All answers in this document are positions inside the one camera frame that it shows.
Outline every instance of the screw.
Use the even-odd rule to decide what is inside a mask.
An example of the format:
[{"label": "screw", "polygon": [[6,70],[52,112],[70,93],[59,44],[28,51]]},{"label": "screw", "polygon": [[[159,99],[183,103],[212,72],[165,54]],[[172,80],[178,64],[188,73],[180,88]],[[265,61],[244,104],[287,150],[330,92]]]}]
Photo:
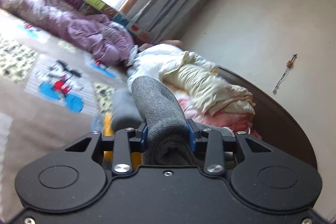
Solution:
[{"label": "screw", "polygon": [[166,177],[172,176],[174,173],[172,171],[166,171],[163,173]]},{"label": "screw", "polygon": [[25,220],[24,220],[24,224],[35,224],[35,220],[30,218],[30,217],[27,217]]},{"label": "screw", "polygon": [[114,166],[114,170],[118,173],[126,173],[130,171],[131,167],[128,164],[117,164]]},{"label": "screw", "polygon": [[222,165],[219,165],[219,164],[210,164],[208,167],[207,167],[207,171],[209,173],[220,173],[224,170],[223,166]]},{"label": "screw", "polygon": [[310,218],[305,218],[304,220],[302,220],[301,224],[313,224],[313,220],[311,220]]}]

